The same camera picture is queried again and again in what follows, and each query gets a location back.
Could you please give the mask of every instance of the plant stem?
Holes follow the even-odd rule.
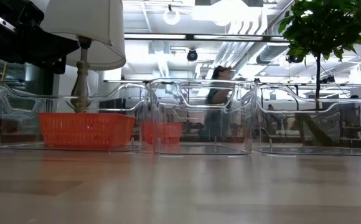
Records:
[[[319,97],[320,97],[320,57],[321,57],[321,53],[318,53],[317,58],[316,58],[316,95],[315,95],[315,100],[316,100],[316,109],[319,109]]]

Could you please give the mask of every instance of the orange basket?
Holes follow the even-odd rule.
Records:
[[[39,113],[46,145],[114,147],[129,143],[136,118],[122,114]]]
[[[160,138],[162,144],[179,144],[182,135],[182,123],[159,123],[153,125],[152,122],[143,124],[144,140],[153,144],[153,133],[155,138]]]

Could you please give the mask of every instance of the lamp stand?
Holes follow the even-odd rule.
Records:
[[[81,59],[77,62],[77,80],[75,81],[72,96],[77,96],[75,99],[71,99],[71,104],[75,107],[76,113],[85,113],[87,108],[91,104],[89,100],[89,86],[87,81],[88,76],[88,49],[91,46],[92,40],[86,37],[78,37],[78,41],[81,47]]]

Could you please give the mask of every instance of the table lamp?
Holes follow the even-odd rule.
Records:
[[[88,70],[113,70],[125,62],[121,0],[50,0],[41,27],[52,34],[78,40],[80,49],[67,56],[77,66],[71,103],[75,112],[90,104]]]

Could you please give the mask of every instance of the clear plastic container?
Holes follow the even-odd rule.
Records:
[[[119,83],[75,113],[77,97],[37,96],[1,83],[0,148],[137,151],[145,94],[142,84]]]
[[[284,85],[257,91],[254,150],[361,155],[361,99],[307,99]]]
[[[255,90],[250,82],[153,80],[144,139],[160,154],[249,154]],[[222,99],[210,100],[218,91]]]

